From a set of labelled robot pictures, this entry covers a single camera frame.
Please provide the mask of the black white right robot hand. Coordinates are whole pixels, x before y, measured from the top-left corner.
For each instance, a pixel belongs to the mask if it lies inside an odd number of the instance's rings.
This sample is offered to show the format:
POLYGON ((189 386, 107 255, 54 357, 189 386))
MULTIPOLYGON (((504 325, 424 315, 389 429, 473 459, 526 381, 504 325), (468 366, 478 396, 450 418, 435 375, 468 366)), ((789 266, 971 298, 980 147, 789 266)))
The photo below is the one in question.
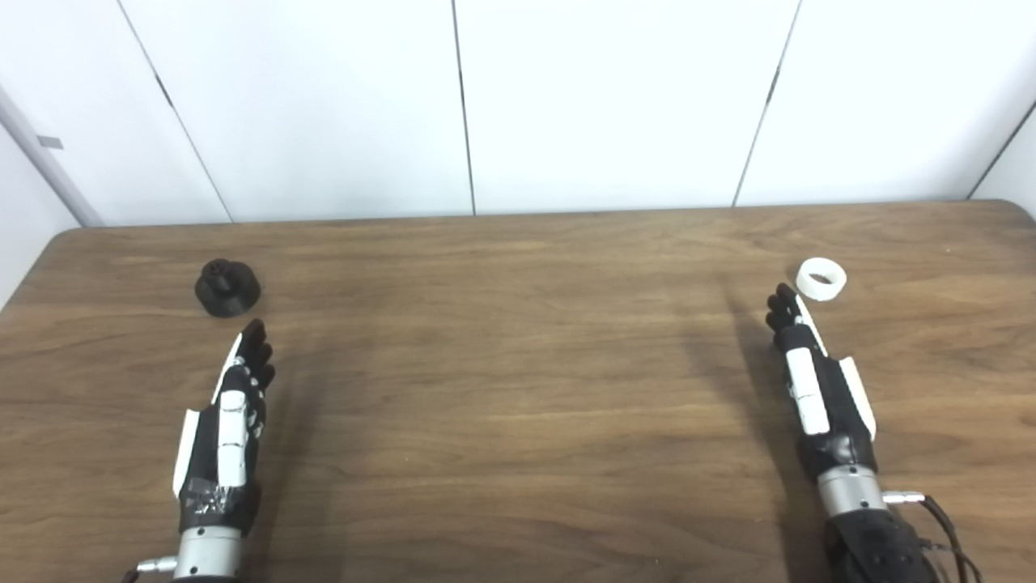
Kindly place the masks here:
POLYGON ((800 421, 796 450, 805 473, 817 479, 847 466, 877 472, 876 417, 854 360, 829 355, 813 315, 785 282, 767 298, 766 324, 784 358, 800 421))

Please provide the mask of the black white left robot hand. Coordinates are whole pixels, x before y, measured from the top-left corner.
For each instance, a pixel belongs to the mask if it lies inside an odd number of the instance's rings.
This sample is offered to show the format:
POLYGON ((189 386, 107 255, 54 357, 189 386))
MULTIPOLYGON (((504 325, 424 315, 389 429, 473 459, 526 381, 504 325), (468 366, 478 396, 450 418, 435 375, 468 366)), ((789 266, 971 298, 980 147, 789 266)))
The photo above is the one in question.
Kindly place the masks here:
POLYGON ((252 530, 262 498, 256 468, 271 357, 264 322, 251 320, 219 370, 208 406, 186 410, 172 480, 182 534, 227 527, 244 536, 252 530))

